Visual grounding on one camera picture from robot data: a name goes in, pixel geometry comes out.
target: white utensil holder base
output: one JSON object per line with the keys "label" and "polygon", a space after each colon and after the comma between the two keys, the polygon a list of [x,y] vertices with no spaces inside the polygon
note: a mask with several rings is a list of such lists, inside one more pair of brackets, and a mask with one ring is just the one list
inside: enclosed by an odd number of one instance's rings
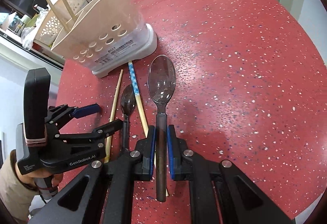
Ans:
{"label": "white utensil holder base", "polygon": [[[150,24],[146,24],[147,29],[149,30],[149,38],[147,42],[143,45],[143,47],[139,48],[136,52],[133,52],[133,60],[140,60],[148,55],[152,54],[158,45],[157,35],[153,30]],[[103,78],[109,74],[110,71],[114,70],[115,68],[126,64],[130,61],[130,55],[122,57],[119,60],[116,60],[114,63],[110,63],[107,66],[103,67],[98,71],[92,71],[93,75],[97,76],[98,78]]]}

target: finger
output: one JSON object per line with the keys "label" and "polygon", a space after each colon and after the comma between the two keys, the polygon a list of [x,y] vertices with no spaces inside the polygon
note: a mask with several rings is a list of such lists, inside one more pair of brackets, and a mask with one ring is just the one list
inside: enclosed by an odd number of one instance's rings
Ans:
{"label": "finger", "polygon": [[53,175],[52,186],[57,186],[63,180],[63,173]]}

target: triangular cutout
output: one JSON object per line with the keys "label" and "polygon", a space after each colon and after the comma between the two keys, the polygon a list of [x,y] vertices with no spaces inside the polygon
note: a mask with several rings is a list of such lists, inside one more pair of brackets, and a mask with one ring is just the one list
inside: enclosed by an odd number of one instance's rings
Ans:
{"label": "triangular cutout", "polygon": [[89,178],[83,177],[74,187],[72,187],[63,197],[58,201],[58,205],[65,207],[71,211],[76,211],[80,205],[82,196],[86,189]]}
{"label": "triangular cutout", "polygon": [[253,210],[254,208],[263,205],[261,198],[258,197],[257,194],[239,176],[234,177],[234,182],[246,210]]}

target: spoon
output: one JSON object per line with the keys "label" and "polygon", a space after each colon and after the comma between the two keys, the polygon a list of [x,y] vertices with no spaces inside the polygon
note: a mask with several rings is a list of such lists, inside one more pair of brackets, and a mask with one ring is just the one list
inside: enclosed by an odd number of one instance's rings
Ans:
{"label": "spoon", "polygon": [[130,135],[130,121],[129,117],[134,111],[136,105],[136,100],[134,96],[133,86],[128,85],[122,94],[120,99],[120,107],[122,108],[122,112],[124,114],[123,128],[122,128],[122,148],[121,153],[125,151],[130,151],[129,149],[129,135]]}
{"label": "spoon", "polygon": [[166,201],[167,174],[167,115],[166,105],[171,99],[176,85],[175,68],[165,55],[159,55],[150,66],[148,89],[151,99],[157,105],[156,115],[156,191],[159,202]]}

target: person's arm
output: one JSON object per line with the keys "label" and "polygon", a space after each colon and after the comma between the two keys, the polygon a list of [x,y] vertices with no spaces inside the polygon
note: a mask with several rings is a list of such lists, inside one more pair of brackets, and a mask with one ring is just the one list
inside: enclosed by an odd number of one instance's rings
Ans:
{"label": "person's arm", "polygon": [[[22,175],[16,163],[16,151],[10,153],[0,169],[0,199],[17,220],[24,223],[28,220],[29,207],[35,195],[39,192],[33,178],[46,178],[51,173],[42,168]],[[63,179],[63,174],[53,176],[52,185],[57,186]]]}

